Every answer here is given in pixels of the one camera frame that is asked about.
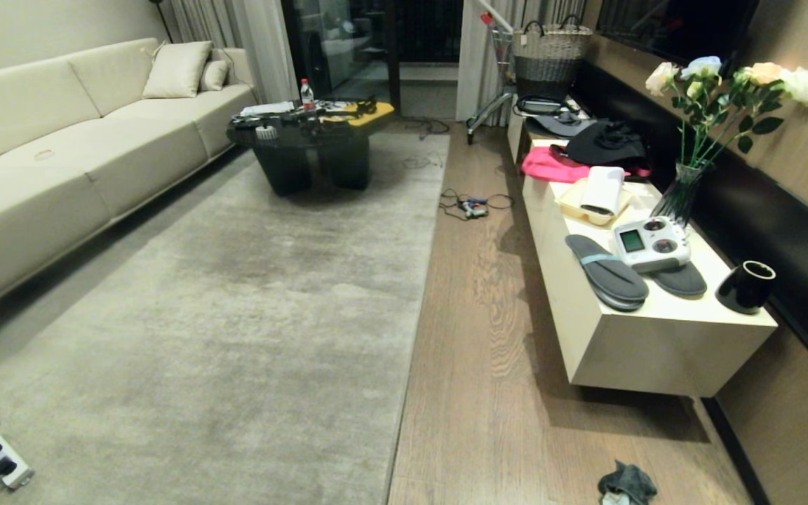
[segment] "floor lamp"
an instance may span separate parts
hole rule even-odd
[[[167,20],[164,19],[164,12],[161,10],[161,2],[164,0],[148,0],[158,8],[158,13],[161,14],[161,22],[164,23],[164,31],[167,32],[167,40],[173,44],[173,36],[170,35],[170,28],[167,27]]]

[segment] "water bottle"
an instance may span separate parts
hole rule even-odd
[[[301,105],[304,105],[305,111],[310,111],[314,108],[314,91],[311,89],[307,79],[301,80]]]

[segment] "vase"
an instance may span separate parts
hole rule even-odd
[[[696,190],[705,168],[692,168],[681,162],[675,162],[675,180],[663,194],[663,198],[654,207],[650,215],[667,215],[673,218],[682,228],[690,221],[690,210],[694,205]]]
[[[722,281],[715,297],[724,306],[741,314],[756,314],[772,293],[775,271],[760,262],[743,262]]]

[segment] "wooden floor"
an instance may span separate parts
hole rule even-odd
[[[516,207],[439,213],[389,503],[587,505],[616,459],[654,505],[749,503],[699,399],[568,384],[508,153],[503,128],[468,147],[452,125],[445,188]]]

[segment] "television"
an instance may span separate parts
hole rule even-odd
[[[603,0],[599,35],[686,65],[717,55],[727,72],[759,0]]]

